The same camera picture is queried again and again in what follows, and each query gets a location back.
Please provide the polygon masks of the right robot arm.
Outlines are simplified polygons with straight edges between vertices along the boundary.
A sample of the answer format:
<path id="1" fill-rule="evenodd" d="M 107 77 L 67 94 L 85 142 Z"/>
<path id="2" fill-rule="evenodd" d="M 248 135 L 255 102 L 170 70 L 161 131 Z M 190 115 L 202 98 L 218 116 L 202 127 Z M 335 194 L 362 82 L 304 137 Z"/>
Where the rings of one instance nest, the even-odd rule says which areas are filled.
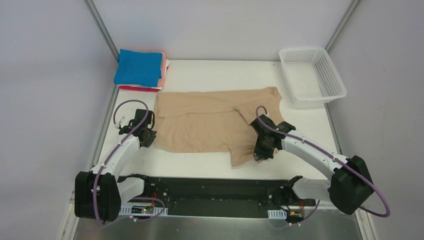
<path id="1" fill-rule="evenodd" d="M 251 122 L 257 133 L 253 156 L 256 161 L 272 159 L 274 151 L 285 151 L 302 159 L 325 179 L 297 175 L 282 187 L 284 201 L 304 199 L 331 202 L 341 212 L 353 214 L 375 191 L 365 161 L 353 156 L 330 156 L 327 150 L 305 137 L 288 122 L 274 124 L 262 114 Z"/>

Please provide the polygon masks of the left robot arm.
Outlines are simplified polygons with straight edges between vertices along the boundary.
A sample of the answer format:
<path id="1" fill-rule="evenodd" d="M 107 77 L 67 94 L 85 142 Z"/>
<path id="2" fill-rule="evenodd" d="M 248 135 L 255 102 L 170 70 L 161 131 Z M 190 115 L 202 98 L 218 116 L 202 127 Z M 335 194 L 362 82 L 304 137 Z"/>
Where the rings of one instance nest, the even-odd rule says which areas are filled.
<path id="1" fill-rule="evenodd" d="M 151 110 L 137 109 L 134 119 L 120 127 L 115 146 L 89 171 L 75 177 L 74 214 L 78 218 L 113 222 L 122 204 L 141 195 L 145 181 L 127 176 L 119 180 L 124 168 L 144 153 L 156 138 L 152 130 L 155 115 Z"/>

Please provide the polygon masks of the beige t shirt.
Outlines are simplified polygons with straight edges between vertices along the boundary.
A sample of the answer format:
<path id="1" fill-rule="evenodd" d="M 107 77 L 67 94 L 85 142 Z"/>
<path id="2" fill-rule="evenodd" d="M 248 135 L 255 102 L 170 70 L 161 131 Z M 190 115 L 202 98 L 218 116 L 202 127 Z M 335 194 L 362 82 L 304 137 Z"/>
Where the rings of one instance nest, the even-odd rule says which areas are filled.
<path id="1" fill-rule="evenodd" d="M 251 123 L 257 107 L 280 123 L 281 100 L 276 87 L 158 93 L 154 144 L 171 153 L 230 153 L 231 166 L 241 166 L 254 159 L 257 133 Z"/>

